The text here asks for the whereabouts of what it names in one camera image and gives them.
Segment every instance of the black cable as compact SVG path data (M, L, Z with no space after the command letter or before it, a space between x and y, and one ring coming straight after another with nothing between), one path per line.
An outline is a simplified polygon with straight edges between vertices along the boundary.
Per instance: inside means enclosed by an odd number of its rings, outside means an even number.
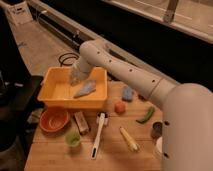
M58 58L60 66L61 67L62 66L71 66L73 63L65 63L65 61L72 59L72 58L77 60L79 58L79 55L76 54L76 53L73 53L73 52L68 52L68 53L64 53L64 54L60 55L59 58Z

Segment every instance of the yellow plastic bin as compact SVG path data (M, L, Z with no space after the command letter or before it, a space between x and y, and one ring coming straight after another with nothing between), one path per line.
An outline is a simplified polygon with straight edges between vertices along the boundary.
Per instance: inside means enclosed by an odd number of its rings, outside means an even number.
M73 98L83 83L71 86L70 67L51 67L44 78L38 100L46 106L60 106L69 109L101 109L107 100L107 71L94 67L88 79L96 80L96 91L89 95Z

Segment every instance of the orange bowl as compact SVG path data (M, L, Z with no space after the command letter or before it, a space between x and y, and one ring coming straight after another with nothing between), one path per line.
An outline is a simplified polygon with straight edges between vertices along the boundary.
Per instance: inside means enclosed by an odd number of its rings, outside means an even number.
M70 121L68 111L61 107L49 107L40 117L39 126L45 132L57 132Z

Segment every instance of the small orange object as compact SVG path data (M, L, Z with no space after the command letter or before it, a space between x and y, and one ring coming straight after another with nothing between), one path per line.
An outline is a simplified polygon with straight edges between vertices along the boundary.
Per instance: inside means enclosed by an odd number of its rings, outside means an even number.
M57 132L70 121L68 111L61 107L49 107L40 117L39 126L45 132Z
M114 106L114 111L118 114L123 114L126 111L126 105L122 101L117 101Z

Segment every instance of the brush handle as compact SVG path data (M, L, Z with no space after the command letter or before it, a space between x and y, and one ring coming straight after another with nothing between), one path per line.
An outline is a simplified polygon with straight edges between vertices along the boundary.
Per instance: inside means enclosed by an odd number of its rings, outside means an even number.
M102 131L102 128L104 125L104 120L105 120L105 114L101 114L100 120L99 120L99 125L98 125L98 132L97 132L95 142L94 142L94 145L92 148L92 154L91 154L92 159L96 159L96 156L97 156L98 147L100 144L101 131Z

